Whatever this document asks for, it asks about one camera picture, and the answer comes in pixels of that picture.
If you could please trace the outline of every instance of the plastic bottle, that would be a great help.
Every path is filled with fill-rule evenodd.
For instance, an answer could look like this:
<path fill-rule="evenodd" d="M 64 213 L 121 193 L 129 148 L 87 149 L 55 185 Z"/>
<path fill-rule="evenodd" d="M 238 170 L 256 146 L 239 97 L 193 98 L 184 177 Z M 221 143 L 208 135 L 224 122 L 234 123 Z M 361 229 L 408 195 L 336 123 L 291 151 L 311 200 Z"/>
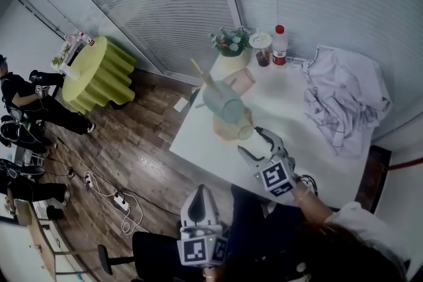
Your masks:
<path fill-rule="evenodd" d="M 273 63 L 278 66 L 286 64 L 286 50 L 288 49 L 288 39 L 284 34 L 285 28 L 282 25 L 275 27 L 275 35 L 272 39 Z"/>

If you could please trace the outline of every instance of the black chair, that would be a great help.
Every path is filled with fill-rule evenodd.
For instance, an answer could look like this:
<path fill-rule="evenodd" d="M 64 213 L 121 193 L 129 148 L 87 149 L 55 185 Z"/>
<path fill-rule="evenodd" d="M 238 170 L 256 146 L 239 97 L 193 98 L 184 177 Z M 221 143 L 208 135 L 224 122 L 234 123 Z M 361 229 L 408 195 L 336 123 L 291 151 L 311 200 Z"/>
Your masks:
<path fill-rule="evenodd" d="M 113 275 L 113 265 L 135 262 L 138 277 L 146 282 L 172 282 L 174 277 L 185 282 L 203 280 L 200 268 L 186 267 L 180 263 L 175 238 L 149 232 L 136 232 L 132 236 L 132 251 L 134 252 L 132 257 L 109 258 L 106 247 L 99 245 L 98 256 L 103 270 Z"/>

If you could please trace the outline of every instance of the shoe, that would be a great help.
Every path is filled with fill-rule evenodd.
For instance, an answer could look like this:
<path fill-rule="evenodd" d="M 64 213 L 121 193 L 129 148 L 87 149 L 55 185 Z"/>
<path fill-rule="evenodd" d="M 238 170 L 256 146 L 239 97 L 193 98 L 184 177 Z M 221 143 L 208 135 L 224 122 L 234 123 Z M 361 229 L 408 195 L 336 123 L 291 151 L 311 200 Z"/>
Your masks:
<path fill-rule="evenodd" d="M 65 192 L 65 201 L 63 201 L 62 205 L 64 207 L 67 207 L 67 204 L 69 203 L 69 201 L 71 201 L 71 190 L 69 189 L 69 185 L 66 185 L 66 192 Z"/>
<path fill-rule="evenodd" d="M 95 129 L 95 123 L 89 123 L 87 128 L 87 134 L 92 133 Z"/>

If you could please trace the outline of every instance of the white sleeve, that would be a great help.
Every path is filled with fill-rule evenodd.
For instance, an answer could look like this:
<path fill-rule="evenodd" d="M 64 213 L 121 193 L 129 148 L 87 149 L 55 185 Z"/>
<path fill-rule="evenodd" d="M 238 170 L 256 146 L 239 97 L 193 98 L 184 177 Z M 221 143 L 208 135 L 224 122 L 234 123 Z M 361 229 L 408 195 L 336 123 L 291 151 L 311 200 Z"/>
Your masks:
<path fill-rule="evenodd" d="M 382 244 L 404 262 L 410 259 L 403 242 L 393 230 L 375 215 L 362 209 L 358 202 L 347 203 L 339 212 L 325 222 L 336 223 L 354 231 L 369 245 Z"/>

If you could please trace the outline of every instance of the white cloth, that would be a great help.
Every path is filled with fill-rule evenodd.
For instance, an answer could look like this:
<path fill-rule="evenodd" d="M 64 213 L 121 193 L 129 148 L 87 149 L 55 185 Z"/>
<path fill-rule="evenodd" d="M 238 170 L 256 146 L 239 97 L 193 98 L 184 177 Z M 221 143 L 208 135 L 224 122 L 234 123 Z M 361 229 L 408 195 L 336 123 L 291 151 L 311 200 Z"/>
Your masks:
<path fill-rule="evenodd" d="M 347 203 L 339 212 L 328 217 L 325 221 L 355 232 L 368 246 L 374 247 L 382 254 L 384 248 L 394 253 L 400 260 L 410 259 L 405 246 L 395 232 L 375 215 L 362 209 L 358 202 Z"/>
<path fill-rule="evenodd" d="M 363 131 L 375 128 L 392 102 L 376 61 L 354 52 L 325 49 L 305 61 L 310 84 L 305 91 L 306 114 L 323 132 L 336 154 L 359 157 Z"/>

